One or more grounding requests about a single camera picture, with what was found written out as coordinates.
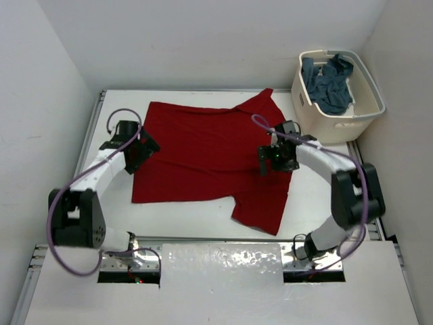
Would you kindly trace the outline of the red t shirt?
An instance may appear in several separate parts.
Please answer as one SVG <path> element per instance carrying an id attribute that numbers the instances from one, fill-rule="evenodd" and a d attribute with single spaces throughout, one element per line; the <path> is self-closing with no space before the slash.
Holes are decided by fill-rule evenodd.
<path id="1" fill-rule="evenodd" d="M 257 150 L 270 143 L 252 121 L 283 122 L 272 90 L 232 108 L 197 108 L 151 102 L 143 124 L 159 151 L 133 176 L 134 204 L 232 197 L 232 218 L 276 235 L 288 199 L 290 173 L 260 174 Z"/>

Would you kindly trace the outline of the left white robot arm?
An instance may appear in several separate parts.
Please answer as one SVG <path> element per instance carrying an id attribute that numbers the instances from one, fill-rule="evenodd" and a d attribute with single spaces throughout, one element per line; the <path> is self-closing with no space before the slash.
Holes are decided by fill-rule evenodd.
<path id="1" fill-rule="evenodd" d="M 134 174 L 160 146 L 135 121 L 119 121 L 87 170 L 66 189 L 49 195 L 49 235 L 54 246 L 95 248 L 114 254 L 131 249 L 132 233 L 113 230 L 101 198 L 119 173 Z"/>

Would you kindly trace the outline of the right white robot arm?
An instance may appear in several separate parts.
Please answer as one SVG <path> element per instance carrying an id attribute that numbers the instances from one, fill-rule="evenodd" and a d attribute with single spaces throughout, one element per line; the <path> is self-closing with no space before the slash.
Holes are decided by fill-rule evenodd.
<path id="1" fill-rule="evenodd" d="M 289 173 L 304 165 L 331 187 L 331 215 L 304 237 L 304 244 L 293 251 L 295 258 L 311 262 L 326 252 L 339 250 L 358 230 L 350 250 L 340 255 L 341 259 L 348 257 L 364 240 L 365 226 L 386 211 L 376 168 L 322 146 L 312 135 L 301 134 L 294 121 L 270 127 L 261 115 L 255 114 L 252 120 L 272 137 L 269 145 L 257 149 L 262 176 L 268 170 Z"/>

